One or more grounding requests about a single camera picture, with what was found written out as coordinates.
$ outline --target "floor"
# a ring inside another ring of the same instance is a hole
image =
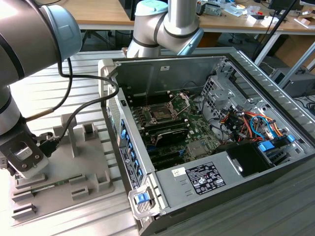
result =
[[[112,30],[110,33],[108,33],[108,31],[98,31],[98,33],[108,42],[91,36],[82,47],[82,52],[120,50],[122,47],[128,47],[132,39],[132,34],[130,34],[129,30]],[[254,37],[255,34],[222,33],[217,41],[216,47],[234,47],[237,50],[243,51],[251,58],[253,52],[259,45],[259,42]],[[287,65],[276,56],[267,56],[260,65],[260,68],[268,75],[273,72],[274,68],[281,67],[287,67]]]

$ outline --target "black cable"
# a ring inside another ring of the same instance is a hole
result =
[[[315,103],[314,102],[309,102],[306,104],[306,109],[310,111],[310,113],[315,116]]]
[[[269,25],[269,27],[268,27],[266,33],[264,34],[264,36],[263,36],[262,40],[260,41],[260,43],[257,45],[257,47],[256,47],[256,49],[255,49],[255,51],[254,51],[254,53],[252,54],[253,57],[255,56],[255,53],[256,53],[257,49],[261,46],[261,43],[264,41],[266,35],[268,34],[268,31],[269,31],[269,29],[270,29],[270,26],[272,25],[272,22],[273,22],[273,20],[274,20],[275,15],[276,15],[276,12],[274,12],[274,15],[272,16],[270,25]]]
[[[133,33],[123,33],[123,32],[120,32],[120,31],[116,31],[116,32],[118,32],[118,33],[120,33],[120,34],[123,34],[123,35],[132,35]]]
[[[302,106],[303,106],[304,108],[306,108],[305,105],[304,105],[304,103],[303,103],[300,99],[294,98],[293,100],[300,102],[300,103],[302,104]]]
[[[55,3],[58,3],[62,0],[57,0],[57,1],[54,1],[54,2],[50,2],[50,3],[40,3],[40,2],[36,2],[38,6],[48,6],[48,5],[52,5],[52,4],[55,4]]]
[[[39,10],[39,7],[36,5],[36,3],[34,2],[34,0],[25,0],[29,6],[31,6],[35,11],[36,13],[41,17],[43,23],[46,25],[46,27],[48,28],[49,32],[50,32],[50,35],[51,37],[53,38],[53,42],[54,42],[54,46],[55,46],[55,51],[57,52],[57,58],[58,58],[58,72],[59,72],[59,75],[64,77],[64,78],[90,78],[90,79],[98,79],[98,80],[103,80],[103,81],[106,81],[108,83],[110,83],[111,85],[113,85],[115,87],[115,91],[108,95],[108,96],[105,96],[105,97],[101,97],[101,98],[98,98],[98,99],[95,99],[95,100],[92,100],[90,102],[87,102],[87,103],[84,103],[83,105],[81,105],[79,108],[77,108],[72,114],[71,116],[69,117],[65,127],[64,127],[64,130],[63,130],[63,133],[56,139],[58,142],[61,141],[61,139],[65,136],[66,132],[67,132],[67,129],[69,128],[70,126],[70,123],[71,121],[73,120],[73,118],[84,108],[92,105],[92,104],[95,104],[95,103],[98,103],[98,102],[103,102],[107,99],[110,99],[114,96],[117,95],[117,93],[119,92],[119,87],[118,85],[111,81],[110,79],[107,79],[107,78],[103,78],[103,77],[100,77],[100,76],[94,76],[94,75],[73,75],[73,70],[72,70],[72,64],[71,64],[71,60],[70,58],[67,59],[68,61],[68,65],[69,65],[69,75],[66,75],[63,73],[63,64],[62,64],[62,57],[61,57],[61,52],[60,52],[60,48],[58,46],[58,41],[57,41],[57,38],[55,36],[55,33],[52,29],[52,27],[50,26],[50,24],[48,23],[48,21],[46,20],[46,18],[44,17],[43,13]]]
[[[220,118],[218,118],[218,117],[210,118],[210,119],[208,120],[208,123],[209,123],[211,120],[220,120]]]
[[[223,137],[224,137],[224,134],[223,134],[223,129],[222,129],[222,127],[223,127],[223,124],[221,124],[221,125],[220,125],[220,129],[221,129],[221,135],[222,135],[222,138],[221,138],[221,140],[223,140]]]
[[[285,10],[284,14],[280,17],[280,19],[278,20],[278,22],[276,23],[276,25],[273,27],[273,29],[271,30],[267,40],[264,42],[264,44],[262,45],[261,49],[257,51],[257,53],[254,54],[254,56],[252,57],[252,61],[255,61],[257,59],[257,57],[259,56],[259,54],[261,53],[262,49],[267,45],[267,43],[269,42],[269,40],[271,39],[271,37],[275,34],[275,32],[277,31],[277,29],[279,28],[280,24],[282,23],[282,21],[284,21],[284,19],[286,18],[286,16],[288,15],[288,13],[290,12],[290,10],[293,8],[293,6],[296,4],[298,0],[293,0],[291,5],[289,6],[289,8],[287,10]]]
[[[206,97],[204,96],[203,102],[202,102],[202,108],[201,108],[201,113],[203,115],[203,109],[205,107],[205,103],[206,103]]]
[[[309,98],[309,96],[305,96],[305,97],[306,97],[307,100],[309,100],[309,101],[311,101],[311,102],[315,102],[314,100],[311,100],[311,99]]]
[[[242,40],[242,39],[238,39],[237,37],[235,37],[234,33],[229,33],[229,34],[232,36],[232,38],[230,38],[230,39],[228,40],[229,43],[233,43],[233,40],[234,40],[234,39],[240,41],[239,44],[242,44],[242,43],[243,43],[243,40]]]
[[[186,83],[184,83],[184,85],[182,86],[182,89],[184,89],[185,86],[186,86],[187,84],[189,84],[189,83],[192,83],[192,84],[196,85],[196,87],[199,87],[194,81],[190,80],[190,81],[187,81]]]
[[[227,131],[225,131],[225,130],[219,128],[219,127],[216,127],[216,126],[214,126],[213,124],[210,124],[210,127],[211,127],[211,128],[215,128],[215,129],[217,129],[217,130],[220,130],[221,132],[223,132],[224,134],[227,134],[228,136],[230,135]]]
[[[59,107],[61,107],[64,104],[64,102],[69,97],[69,94],[70,94],[70,91],[71,91],[72,80],[73,80],[73,71],[72,71],[72,69],[70,70],[70,67],[72,68],[70,58],[68,58],[67,61],[68,61],[68,67],[69,67],[69,84],[68,84],[68,88],[67,88],[67,91],[65,92],[65,95],[64,95],[63,99],[55,107],[52,108],[54,111],[57,110]]]
[[[71,61],[70,61],[70,66],[69,66],[69,70],[71,71],[71,74],[72,74],[72,65],[71,65]],[[81,111],[83,110],[84,108],[90,106],[90,105],[93,105],[95,103],[99,103],[99,102],[103,102],[103,101],[106,101],[114,96],[117,95],[117,93],[119,92],[119,87],[118,87],[118,84],[116,84],[115,82],[111,81],[110,79],[107,79],[107,78],[103,78],[103,77],[99,77],[99,76],[94,76],[94,75],[73,75],[74,78],[90,78],[90,79],[97,79],[97,80],[103,80],[103,81],[106,81],[110,84],[112,84],[114,87],[115,87],[115,91],[110,94],[110,95],[107,95],[105,97],[101,97],[101,98],[98,98],[98,99],[95,99],[95,100],[92,100],[90,102],[87,102],[87,103],[84,103],[83,105],[81,105],[79,108],[77,108],[72,114],[71,116],[69,117],[65,127],[64,127],[64,130],[63,130],[63,133],[58,137],[58,140],[61,141],[61,139],[65,136],[66,132],[67,132],[67,129],[69,128],[70,124],[71,124],[71,121],[73,120],[73,118]]]

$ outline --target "desk leg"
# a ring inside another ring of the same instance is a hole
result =
[[[262,49],[262,51],[260,52],[260,54],[258,55],[257,59],[255,60],[255,64],[256,65],[260,65],[260,63],[262,62],[262,60],[264,60],[265,56],[268,54],[268,52],[270,51],[270,49],[272,48],[272,46],[275,44],[275,42],[277,41],[277,39],[280,37],[280,33],[275,33],[269,40],[269,42],[266,44],[266,46]]]

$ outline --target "table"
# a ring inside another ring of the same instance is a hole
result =
[[[49,3],[52,0],[37,0],[41,3]],[[82,30],[133,30],[134,21],[126,15],[119,0],[62,0],[59,5],[66,8],[75,18]],[[253,0],[243,4],[244,6],[258,5],[265,15],[270,10]],[[228,33],[265,33],[267,28],[260,24],[251,25],[246,16],[236,17],[227,12],[222,16],[202,15],[199,17],[200,26],[205,32]],[[315,30],[310,30],[294,21],[294,17],[287,17],[288,21],[282,23],[277,32],[269,40],[255,63],[260,64],[269,50],[275,44],[281,34],[315,35]]]

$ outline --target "power supply label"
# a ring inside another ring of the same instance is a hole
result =
[[[127,149],[125,147],[120,148],[120,153],[123,157],[124,165],[128,174],[129,182],[131,183],[132,189],[137,189],[139,187],[138,180],[136,178],[136,175],[134,174],[134,170],[132,167],[132,161],[129,157],[129,154],[127,152]]]
[[[197,194],[202,195],[225,185],[223,178],[214,166],[209,162],[186,170]]]

